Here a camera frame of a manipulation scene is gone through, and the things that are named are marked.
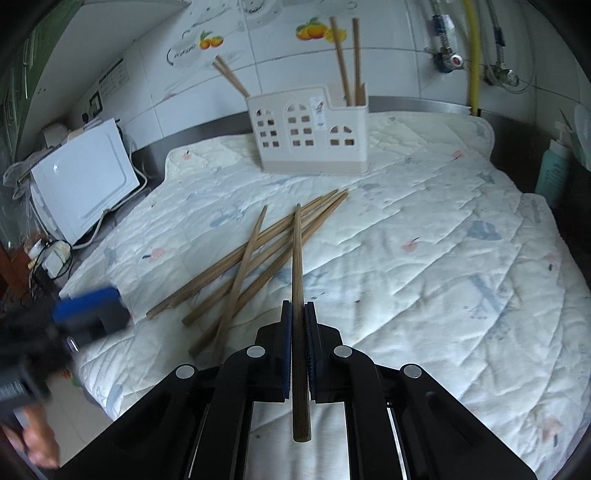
white tile wall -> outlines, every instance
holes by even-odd
[[[154,108],[150,108],[150,110],[138,115],[125,125],[120,125],[120,127],[123,133],[132,140],[132,152],[144,148],[146,145],[150,145],[163,137]]]
[[[254,66],[235,70],[234,73],[251,95],[261,93]],[[242,95],[221,76],[185,90],[155,107],[165,137],[245,110]]]
[[[493,62],[491,21],[484,0],[477,1],[482,13],[483,47]],[[551,24],[527,0],[494,3],[507,43],[507,65],[522,80],[529,80],[535,53],[535,86],[591,106],[591,84]],[[462,3],[442,2],[441,10],[456,26],[453,41],[458,52],[469,59]],[[343,46],[351,79],[350,19],[361,19],[363,79],[371,95],[467,104],[471,62],[467,61],[464,71],[440,74],[433,67],[431,55],[423,51],[439,47],[432,33],[428,0],[246,0],[227,4],[211,0],[193,2],[124,53],[131,81],[105,102],[103,116],[121,118],[123,129],[141,148],[162,136],[244,111],[241,96],[210,66],[217,54],[225,57],[252,94],[260,88],[271,92],[339,82],[333,44],[320,37],[324,27],[311,31],[320,38],[302,40],[296,35],[298,27],[310,24],[313,18],[313,23],[328,26],[331,14],[337,15],[339,27],[346,30]],[[209,40],[219,36],[223,42],[205,48],[207,42],[200,46],[202,36]],[[70,115],[73,124],[80,123],[82,109],[95,91],[96,83]],[[561,97],[546,105],[540,101],[544,98],[548,95],[534,88],[523,95],[511,95],[499,87],[480,84],[482,109],[524,122],[542,122],[546,127],[553,124],[549,119],[556,115],[552,105],[564,102]]]
[[[465,105],[468,97],[468,67],[452,73],[439,73],[433,67],[433,56],[417,52],[421,98]]]
[[[123,53],[122,57],[125,63],[125,68],[129,74],[129,80],[111,97],[102,102],[103,112],[101,113],[101,116],[103,118],[120,119],[121,124],[126,124],[131,119],[152,108],[153,105],[150,97],[150,90],[148,88],[148,81],[142,65],[142,58],[139,53],[138,43],[133,43]],[[111,66],[105,69],[105,72],[108,72],[110,68]],[[96,79],[70,113],[69,121],[71,123],[71,128],[82,127],[84,124],[82,122],[82,113],[86,112],[90,98],[98,91],[98,89],[99,79]]]
[[[537,90],[538,111],[535,116],[536,125],[555,137],[557,131],[554,127],[556,120],[563,121],[560,109],[564,112],[569,121],[573,121],[574,107],[577,102],[574,100],[545,90]]]
[[[257,62],[279,59],[285,56],[330,50],[334,45],[322,37],[330,28],[330,15],[337,15],[340,29],[345,30],[343,48],[353,47],[351,19],[359,18],[360,37],[364,47],[401,48],[413,50],[410,18],[404,1],[363,0],[361,2],[298,2],[284,6],[270,23],[256,24],[249,20],[254,14],[246,14],[252,49]],[[315,19],[320,25],[314,37],[300,40],[297,28]]]
[[[363,50],[362,79],[368,84],[369,94],[418,97],[414,56],[415,52],[405,50]],[[346,50],[344,57],[352,79],[352,50]],[[302,85],[340,83],[334,50],[265,61],[257,67],[263,93]]]
[[[537,86],[578,102],[580,99],[577,61],[562,37],[548,20],[527,6],[534,43]]]
[[[205,34],[222,43],[201,45]],[[254,63],[238,2],[193,2],[138,43],[155,105],[217,76],[212,61],[218,54],[233,70]]]

metal hose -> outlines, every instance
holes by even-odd
[[[433,10],[433,20],[436,22],[436,30],[439,39],[441,39],[441,46],[445,49],[445,51],[451,51],[452,48],[449,43],[449,37],[447,36],[447,29],[445,27],[445,23],[443,21],[443,17],[441,16],[441,10],[439,9],[439,2],[437,0],[430,0],[431,2],[431,10]]]
[[[499,23],[499,19],[496,16],[495,5],[492,3],[492,0],[485,0],[486,6],[488,7],[488,12],[491,16],[492,21],[492,28],[495,33],[495,47],[496,47],[496,64],[497,65],[504,65],[505,64],[505,39],[503,38],[503,30],[501,28],[501,24]]]

green cabinet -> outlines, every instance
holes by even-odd
[[[81,6],[81,0],[62,0],[37,25],[0,80],[0,148],[8,148],[12,161],[43,69]]]

wooden chopstick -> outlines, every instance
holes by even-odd
[[[232,289],[230,291],[230,299],[228,300],[226,311],[223,314],[222,321],[220,322],[220,325],[217,329],[216,338],[213,342],[212,360],[210,362],[210,366],[212,367],[219,365],[222,359],[222,352],[226,343],[226,337],[228,336],[228,329],[230,328],[230,324],[232,323],[232,319],[236,313],[236,302],[238,301],[240,291],[242,290],[242,282],[244,282],[244,277],[246,277],[248,264],[251,262],[251,255],[255,251],[256,239],[258,238],[261,231],[262,221],[265,219],[266,213],[267,205],[262,208],[262,212],[259,215],[254,228],[252,229],[251,238],[246,245],[246,250],[244,250],[244,255],[242,256],[242,262],[240,263],[238,273],[234,278],[234,283],[232,284]]]
[[[353,19],[353,55],[355,59],[355,105],[365,105],[365,95],[361,88],[361,39],[359,37],[359,18]]]
[[[222,76],[226,77],[226,80],[228,80],[228,82],[230,82],[232,85],[234,85],[234,87],[236,87],[236,90],[238,90],[243,95],[244,98],[250,97],[250,93],[248,93],[248,90],[246,89],[246,87],[241,83],[240,80],[238,80],[238,77],[236,77],[236,75],[234,74],[232,69],[224,61],[224,59],[221,58],[220,55],[216,56],[212,65],[219,73],[222,74]]]
[[[302,220],[302,228],[306,228],[309,224],[311,224],[316,218],[318,218],[324,210],[326,210],[330,205],[332,205],[338,196],[333,196],[328,199],[327,203],[323,203],[320,208],[316,211],[312,212],[310,215],[307,215]],[[273,255],[275,255],[279,250],[281,250],[284,246],[286,246],[289,242],[291,242],[291,234],[288,233],[283,235],[279,240],[274,242],[270,247],[265,249],[261,252],[257,257],[255,257],[250,265],[248,265],[248,271],[246,274],[248,275],[254,269],[260,267],[263,263],[269,260]],[[211,309],[217,302],[219,302],[224,296],[230,292],[232,289],[233,279],[231,278],[226,283],[221,285],[216,291],[214,291],[209,297],[203,300],[192,312],[190,312],[182,322],[185,325],[191,325],[195,320],[201,318],[209,309]]]
[[[304,245],[312,236],[312,234],[317,231],[324,221],[337,209],[337,207],[343,203],[343,201],[347,198],[349,192],[346,190],[339,195],[339,197],[332,203],[322,214],[314,220],[310,224],[310,226],[306,229],[301,237],[301,243]],[[281,267],[287,262],[292,254],[293,246],[288,247],[271,265],[267,268],[259,278],[257,278],[238,298],[238,302],[236,302],[236,312],[239,312],[244,305],[246,305],[252,298],[259,292],[261,288],[275,275]],[[217,327],[219,326],[220,322],[222,321],[222,317],[218,317],[208,328],[203,332],[201,337],[189,347],[189,354],[192,356],[196,356],[204,348],[209,345],[209,343],[213,340],[216,336]]]
[[[302,212],[305,215],[310,213],[312,210],[315,210],[316,207],[318,207],[318,205],[321,205],[323,202],[325,202],[328,198],[332,197],[337,192],[338,190],[333,190],[332,192],[326,195],[322,195],[312,200],[310,203],[306,204],[306,206],[302,209]],[[269,240],[275,238],[280,233],[283,233],[291,226],[291,224],[292,215],[287,215],[278,222],[271,225],[263,232],[261,232],[257,240],[257,248],[262,247]],[[229,253],[218,262],[214,263],[211,267],[205,269],[203,272],[197,275],[197,277],[189,281],[187,284],[179,288],[173,294],[169,295],[163,301],[158,303],[155,307],[150,309],[146,314],[146,317],[149,319],[154,318],[157,314],[163,312],[167,308],[174,308],[180,305],[185,300],[189,299],[190,297],[196,295],[197,292],[201,290],[205,285],[208,285],[213,280],[222,275],[224,272],[236,265],[244,255],[245,248],[246,244],[239,246],[233,252]]]
[[[291,267],[291,391],[293,399],[293,439],[309,442],[310,397],[306,358],[306,327],[304,325],[304,286],[301,259],[301,206],[294,215],[294,247]]]
[[[333,38],[335,39],[336,58],[339,62],[340,79],[343,83],[343,93],[345,94],[345,102],[347,106],[353,105],[351,98],[351,91],[349,90],[349,78],[347,77],[347,67],[345,65],[345,59],[343,58],[343,48],[340,44],[339,38],[339,27],[336,24],[336,18],[330,17],[330,28],[333,31]]]

finger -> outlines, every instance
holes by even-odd
[[[45,443],[55,442],[55,434],[49,426],[27,427],[22,431],[22,438],[29,448],[34,448]]]
[[[16,450],[23,452],[25,450],[25,447],[22,444],[22,441],[19,438],[19,436],[7,427],[2,427],[2,429],[4,431],[4,434],[6,435],[6,438],[8,439],[10,444],[12,445],[12,447]]]
[[[40,404],[24,407],[22,412],[25,414],[25,417],[31,426],[47,424],[45,408],[43,408],[43,406]]]
[[[42,468],[58,468],[59,464],[59,450],[56,453],[29,451],[29,460],[34,465]]]

